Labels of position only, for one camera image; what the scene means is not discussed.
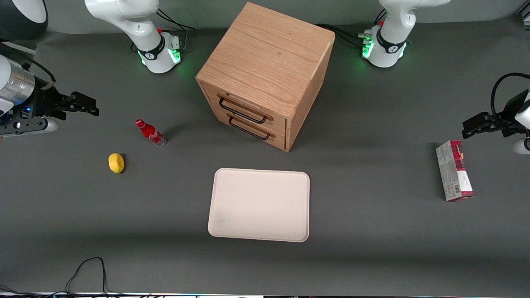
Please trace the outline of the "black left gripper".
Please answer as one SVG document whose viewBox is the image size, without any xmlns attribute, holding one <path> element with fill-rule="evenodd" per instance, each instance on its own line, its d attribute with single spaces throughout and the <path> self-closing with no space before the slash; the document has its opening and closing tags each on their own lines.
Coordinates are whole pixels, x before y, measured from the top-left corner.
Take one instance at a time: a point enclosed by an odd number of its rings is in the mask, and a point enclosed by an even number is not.
<svg viewBox="0 0 530 298">
<path fill-rule="evenodd" d="M 527 134 L 527 128 L 515 120 L 515 116 L 521 110 L 527 92 L 517 94 L 517 96 L 507 101 L 504 109 L 498 113 L 495 109 L 495 96 L 490 98 L 491 113 L 482 112 L 469 118 L 462 123 L 462 137 L 468 139 L 477 134 L 485 132 L 501 131 L 503 137 L 509 137 L 515 134 Z"/>
</svg>

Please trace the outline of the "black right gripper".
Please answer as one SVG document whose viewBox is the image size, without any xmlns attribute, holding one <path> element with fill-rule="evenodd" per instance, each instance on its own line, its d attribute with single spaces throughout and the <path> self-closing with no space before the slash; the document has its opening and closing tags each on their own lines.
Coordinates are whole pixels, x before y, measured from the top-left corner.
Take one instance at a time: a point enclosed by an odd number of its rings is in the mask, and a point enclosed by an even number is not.
<svg viewBox="0 0 530 298">
<path fill-rule="evenodd" d="M 53 117 L 66 120 L 66 113 L 87 113 L 98 117 L 100 110 L 96 100 L 81 92 L 72 92 L 69 96 L 59 93 L 55 87 L 42 90 L 47 83 L 43 79 L 36 79 L 35 87 L 28 101 L 31 106 L 31 115 L 34 117 Z"/>
</svg>

